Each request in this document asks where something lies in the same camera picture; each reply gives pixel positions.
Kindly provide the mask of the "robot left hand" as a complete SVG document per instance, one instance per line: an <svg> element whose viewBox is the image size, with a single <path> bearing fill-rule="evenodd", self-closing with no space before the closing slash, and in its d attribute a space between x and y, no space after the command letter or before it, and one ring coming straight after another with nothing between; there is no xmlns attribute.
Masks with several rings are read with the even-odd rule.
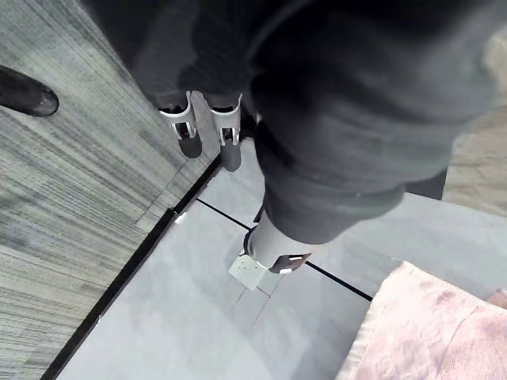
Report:
<svg viewBox="0 0 507 380"><path fill-rule="evenodd" d="M503 1L84 6L185 156L202 149L193 92L230 171L241 162L240 103L253 103L265 194L245 252L274 273L447 167L456 138L494 100L486 45L506 23Z"/></svg>

